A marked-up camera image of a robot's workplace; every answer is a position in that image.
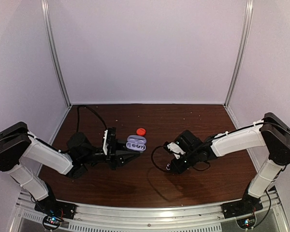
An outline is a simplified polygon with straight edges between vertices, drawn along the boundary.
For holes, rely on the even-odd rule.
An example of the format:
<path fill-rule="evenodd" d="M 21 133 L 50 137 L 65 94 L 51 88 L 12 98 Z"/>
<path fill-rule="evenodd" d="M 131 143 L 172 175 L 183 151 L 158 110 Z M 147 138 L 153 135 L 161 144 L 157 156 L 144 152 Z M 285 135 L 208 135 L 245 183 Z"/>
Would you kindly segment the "grey oval puck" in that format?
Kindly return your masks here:
<path fill-rule="evenodd" d="M 145 137 L 139 136 L 139 135 L 130 135 L 127 138 L 126 142 L 126 147 L 127 149 L 133 150 L 133 151 L 138 151 L 136 150 L 136 145 L 137 144 L 145 144 L 146 145 L 147 140 Z"/>

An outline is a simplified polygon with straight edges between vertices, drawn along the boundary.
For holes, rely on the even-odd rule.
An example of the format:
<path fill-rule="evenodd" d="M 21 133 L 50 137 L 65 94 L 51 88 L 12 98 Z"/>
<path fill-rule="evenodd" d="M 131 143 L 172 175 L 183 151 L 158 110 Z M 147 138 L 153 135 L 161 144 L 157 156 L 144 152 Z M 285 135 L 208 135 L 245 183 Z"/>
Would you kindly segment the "red earbud charging case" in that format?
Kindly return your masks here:
<path fill-rule="evenodd" d="M 145 128 L 138 128 L 136 130 L 136 134 L 139 136 L 145 136 L 146 135 L 146 129 Z"/>

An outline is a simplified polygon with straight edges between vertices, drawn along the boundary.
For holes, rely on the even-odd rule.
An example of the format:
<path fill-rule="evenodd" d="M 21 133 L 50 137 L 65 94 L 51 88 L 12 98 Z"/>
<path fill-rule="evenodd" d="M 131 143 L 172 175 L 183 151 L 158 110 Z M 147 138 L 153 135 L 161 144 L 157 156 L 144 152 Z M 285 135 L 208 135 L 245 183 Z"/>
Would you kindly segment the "purple earbud with red hook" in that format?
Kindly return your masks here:
<path fill-rule="evenodd" d="M 144 151 L 144 150 L 146 150 L 146 145 L 145 144 L 137 144 L 135 148 L 138 151 Z"/>

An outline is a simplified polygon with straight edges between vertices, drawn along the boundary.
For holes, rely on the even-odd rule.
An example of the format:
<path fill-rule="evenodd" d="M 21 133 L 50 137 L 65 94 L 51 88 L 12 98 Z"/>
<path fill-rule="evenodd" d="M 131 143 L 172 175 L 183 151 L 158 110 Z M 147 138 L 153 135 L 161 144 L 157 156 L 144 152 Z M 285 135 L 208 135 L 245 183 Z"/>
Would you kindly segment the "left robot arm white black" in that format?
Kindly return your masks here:
<path fill-rule="evenodd" d="M 127 140 L 116 138 L 116 129 L 104 131 L 102 146 L 93 146 L 82 132 L 76 132 L 67 142 L 68 149 L 56 149 L 28 130 L 26 123 L 18 122 L 0 132 L 0 171 L 7 172 L 33 198 L 41 202 L 48 214 L 60 210 L 51 188 L 23 163 L 28 158 L 47 166 L 71 179 L 87 171 L 87 165 L 107 163 L 114 170 L 139 157 L 146 150 L 146 139 L 130 135 Z"/>

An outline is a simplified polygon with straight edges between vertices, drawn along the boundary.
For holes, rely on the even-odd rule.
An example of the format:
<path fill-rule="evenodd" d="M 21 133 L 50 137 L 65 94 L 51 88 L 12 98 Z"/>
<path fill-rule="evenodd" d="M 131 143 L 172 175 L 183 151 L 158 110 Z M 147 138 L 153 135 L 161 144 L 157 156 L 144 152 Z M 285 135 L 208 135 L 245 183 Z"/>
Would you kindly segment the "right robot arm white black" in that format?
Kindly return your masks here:
<path fill-rule="evenodd" d="M 185 130 L 168 143 L 166 150 L 174 155 L 168 171 L 181 174 L 198 162 L 207 163 L 227 154 L 254 147 L 266 147 L 269 156 L 249 183 L 244 198 L 238 203 L 241 213 L 249 213 L 279 173 L 290 164 L 290 128 L 274 113 L 231 132 L 209 136 L 200 140 Z"/>

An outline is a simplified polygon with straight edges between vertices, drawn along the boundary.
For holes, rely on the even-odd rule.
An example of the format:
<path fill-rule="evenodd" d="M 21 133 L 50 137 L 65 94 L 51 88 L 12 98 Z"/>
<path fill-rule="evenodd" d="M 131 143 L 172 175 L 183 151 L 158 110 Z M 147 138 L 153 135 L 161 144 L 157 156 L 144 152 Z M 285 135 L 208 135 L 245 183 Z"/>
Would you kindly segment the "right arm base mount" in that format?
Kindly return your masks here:
<path fill-rule="evenodd" d="M 257 224 L 256 211 L 262 210 L 261 198 L 250 196 L 246 191 L 242 199 L 223 203 L 222 212 L 224 218 L 236 218 L 236 223 L 243 230 L 251 230 Z"/>

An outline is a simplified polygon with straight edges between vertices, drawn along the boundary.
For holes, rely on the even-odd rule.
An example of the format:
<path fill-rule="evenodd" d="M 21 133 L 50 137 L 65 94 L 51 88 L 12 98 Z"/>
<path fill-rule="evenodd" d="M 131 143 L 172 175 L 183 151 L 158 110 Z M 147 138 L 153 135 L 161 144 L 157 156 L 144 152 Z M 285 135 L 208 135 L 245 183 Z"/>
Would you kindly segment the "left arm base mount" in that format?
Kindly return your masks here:
<path fill-rule="evenodd" d="M 42 226 L 47 231 L 54 231 L 58 229 L 64 222 L 64 219 L 74 219 L 76 205 L 73 203 L 67 203 L 58 201 L 55 198 L 52 190 L 48 191 L 48 196 L 38 201 L 31 195 L 31 201 L 35 203 L 34 210 L 45 214 L 42 219 Z"/>

